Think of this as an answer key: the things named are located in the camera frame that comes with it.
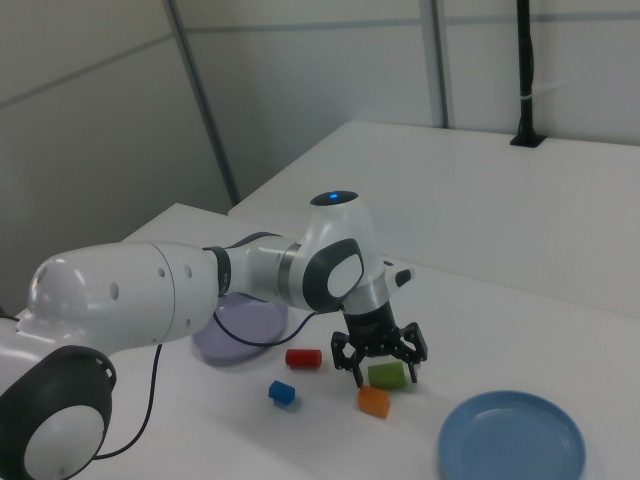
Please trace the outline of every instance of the table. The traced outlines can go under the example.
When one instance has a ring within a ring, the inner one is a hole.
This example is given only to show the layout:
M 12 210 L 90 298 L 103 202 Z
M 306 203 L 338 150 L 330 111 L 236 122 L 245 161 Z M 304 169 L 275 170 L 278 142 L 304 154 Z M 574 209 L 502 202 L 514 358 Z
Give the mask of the table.
M 174 205 L 127 241 L 228 245 L 257 230 Z M 314 318 L 289 345 L 235 366 L 207 365 L 183 339 L 163 349 L 154 411 L 138 444 L 93 462 L 78 478 L 439 480 L 436 445 L 446 416 L 466 398 L 496 389 L 541 395 L 574 418 L 587 446 L 583 480 L 637 478 L 636 319 L 394 261 L 416 269 L 392 298 L 396 321 L 421 325 L 430 358 L 417 385 L 391 394 L 386 420 L 360 412 L 352 376 L 331 365 L 331 334 L 345 330 L 339 314 Z M 290 310 L 288 330 L 303 316 Z M 325 363 L 317 372 L 290 371 L 288 347 L 319 348 Z M 103 451 L 137 432 L 153 353 L 140 348 L 113 356 L 119 383 Z M 295 408 L 277 408 L 267 398 L 274 379 L 296 387 Z
M 640 318 L 640 147 L 349 122 L 229 215 L 299 235 L 356 191 L 380 251 Z

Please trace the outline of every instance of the white wall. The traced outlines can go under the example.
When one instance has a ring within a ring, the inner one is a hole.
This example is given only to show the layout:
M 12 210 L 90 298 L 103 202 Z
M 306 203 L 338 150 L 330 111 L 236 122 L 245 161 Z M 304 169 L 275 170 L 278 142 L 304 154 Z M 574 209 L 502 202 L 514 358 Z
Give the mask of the white wall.
M 418 0 L 177 4 L 241 197 L 346 121 L 434 124 Z
M 230 201 L 161 2 L 0 3 L 0 304 L 47 257 Z
M 452 126 L 515 133 L 516 2 L 445 0 Z M 640 3 L 531 2 L 534 123 L 541 133 L 640 144 Z

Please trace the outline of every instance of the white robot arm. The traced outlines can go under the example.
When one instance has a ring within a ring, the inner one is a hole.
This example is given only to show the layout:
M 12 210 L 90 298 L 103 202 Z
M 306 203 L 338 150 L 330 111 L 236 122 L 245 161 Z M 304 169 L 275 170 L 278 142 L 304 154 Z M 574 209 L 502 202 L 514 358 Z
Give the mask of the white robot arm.
M 119 243 L 52 257 L 33 277 L 27 315 L 0 320 L 0 478 L 58 480 L 86 467 L 111 415 L 108 357 L 196 333 L 226 293 L 342 310 L 350 335 L 334 334 L 336 368 L 353 371 L 360 386 L 362 358 L 391 354 L 416 381 L 426 345 L 417 325 L 395 326 L 389 306 L 410 278 L 385 266 L 352 192 L 314 198 L 298 242 L 263 233 L 228 248 Z M 356 350 L 349 358 L 347 343 Z

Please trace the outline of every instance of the red block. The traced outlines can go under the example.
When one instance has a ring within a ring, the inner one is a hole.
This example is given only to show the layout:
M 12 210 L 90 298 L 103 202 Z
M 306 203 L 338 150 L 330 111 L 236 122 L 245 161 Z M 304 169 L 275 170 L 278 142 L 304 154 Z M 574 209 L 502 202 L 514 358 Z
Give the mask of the red block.
M 291 368 L 316 369 L 322 364 L 322 352 L 320 350 L 299 350 L 290 348 L 284 357 L 284 361 Z

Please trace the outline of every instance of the black cable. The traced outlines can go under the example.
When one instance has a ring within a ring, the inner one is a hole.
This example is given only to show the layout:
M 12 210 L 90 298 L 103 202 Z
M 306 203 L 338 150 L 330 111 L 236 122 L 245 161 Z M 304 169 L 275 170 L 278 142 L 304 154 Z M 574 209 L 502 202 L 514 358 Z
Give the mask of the black cable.
M 300 330 L 302 330 L 302 328 L 307 324 L 307 322 L 311 320 L 311 318 L 314 317 L 315 315 L 317 315 L 317 312 L 312 312 L 309 315 L 307 315 L 307 317 L 302 321 L 302 323 L 300 323 L 298 328 L 287 338 L 283 338 L 282 340 L 278 340 L 276 342 L 269 342 L 269 343 L 251 342 L 249 340 L 244 340 L 240 337 L 237 337 L 233 333 L 231 333 L 229 330 L 227 330 L 227 328 L 222 324 L 222 322 L 218 318 L 218 315 L 215 312 L 213 313 L 213 318 L 215 319 L 217 324 L 220 326 L 222 331 L 237 342 L 244 343 L 246 345 L 251 345 L 252 347 L 275 347 L 276 345 L 282 345 L 283 343 L 286 343 L 289 340 L 291 340 L 293 337 L 295 337 L 298 333 L 300 333 Z M 153 359 L 153 370 L 151 372 L 151 388 L 149 391 L 149 404 L 147 406 L 147 414 L 144 417 L 144 421 L 142 422 L 142 426 L 140 427 L 140 430 L 138 431 L 136 436 L 133 437 L 133 440 L 131 440 L 124 447 L 111 453 L 105 453 L 103 455 L 95 455 L 93 457 L 94 460 L 105 460 L 107 458 L 113 458 L 116 455 L 120 455 L 121 453 L 126 452 L 140 439 L 140 437 L 144 433 L 144 430 L 147 428 L 147 424 L 149 423 L 149 418 L 151 417 L 151 411 L 153 409 L 153 398 L 156 390 L 156 376 L 158 373 L 158 360 L 160 359 L 161 350 L 162 350 L 162 345 L 158 345 L 158 348 L 156 349 L 155 358 Z
M 149 391 L 149 405 L 147 406 L 147 414 L 144 417 L 144 422 L 142 422 L 140 430 L 138 431 L 136 436 L 133 437 L 133 440 L 131 440 L 124 447 L 116 450 L 115 452 L 96 455 L 93 457 L 94 460 L 104 460 L 106 458 L 112 458 L 116 455 L 120 455 L 122 452 L 126 452 L 138 441 L 138 439 L 142 436 L 144 429 L 147 428 L 147 423 L 149 423 L 149 418 L 151 417 L 151 410 L 153 409 L 153 397 L 156 391 L 156 374 L 158 373 L 158 360 L 160 359 L 161 350 L 162 344 L 158 345 L 158 348 L 156 348 L 156 356 L 153 359 L 153 370 L 151 371 L 151 389 Z
M 220 319 L 218 318 L 218 315 L 216 314 L 216 312 L 213 312 L 213 318 L 215 319 L 216 323 L 218 324 L 218 326 L 222 329 L 222 331 L 224 333 L 226 333 L 227 335 L 229 335 L 231 338 L 233 338 L 236 342 L 240 342 L 240 343 L 244 343 L 245 345 L 250 345 L 252 347 L 275 347 L 276 345 L 282 345 L 283 343 L 288 342 L 289 340 L 291 340 L 293 337 L 295 337 L 298 333 L 300 333 L 300 330 L 302 330 L 302 327 L 304 327 L 306 325 L 306 323 L 311 320 L 311 318 L 315 315 L 317 315 L 318 312 L 312 312 L 309 315 L 307 315 L 307 318 L 305 318 L 302 323 L 300 324 L 300 326 L 296 329 L 295 332 L 293 332 L 291 335 L 289 335 L 287 338 L 283 338 L 282 340 L 278 340 L 276 342 L 266 342 L 266 343 L 260 343 L 260 342 L 251 342 L 249 340 L 245 340 L 243 338 L 237 337 L 235 336 L 233 333 L 231 333 L 229 330 L 227 330 L 227 327 L 225 327 L 222 322 L 220 321 Z

